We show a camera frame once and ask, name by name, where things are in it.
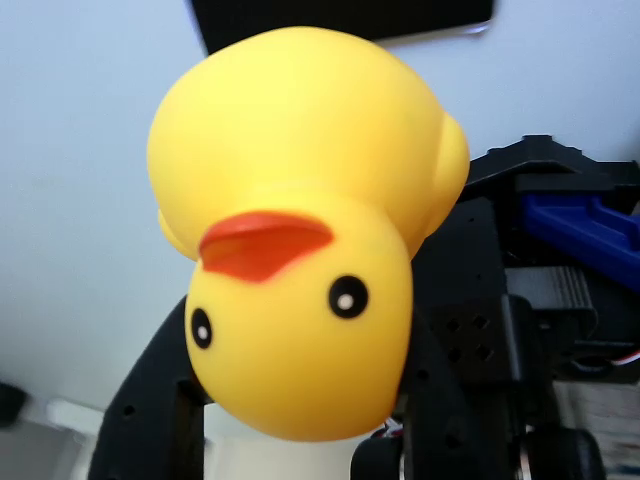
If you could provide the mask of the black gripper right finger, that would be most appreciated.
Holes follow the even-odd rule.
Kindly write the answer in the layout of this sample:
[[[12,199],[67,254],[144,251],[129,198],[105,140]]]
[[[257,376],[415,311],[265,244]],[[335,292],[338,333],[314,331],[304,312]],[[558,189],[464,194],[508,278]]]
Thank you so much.
[[[401,394],[406,479],[472,479],[469,415],[446,358],[419,313],[413,314]]]

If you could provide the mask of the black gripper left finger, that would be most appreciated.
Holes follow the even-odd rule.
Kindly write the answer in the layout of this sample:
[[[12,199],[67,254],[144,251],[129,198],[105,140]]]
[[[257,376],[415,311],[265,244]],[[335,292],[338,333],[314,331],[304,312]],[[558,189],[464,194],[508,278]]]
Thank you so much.
[[[106,409],[92,480],[202,479],[204,407],[187,353],[185,299],[171,311]]]

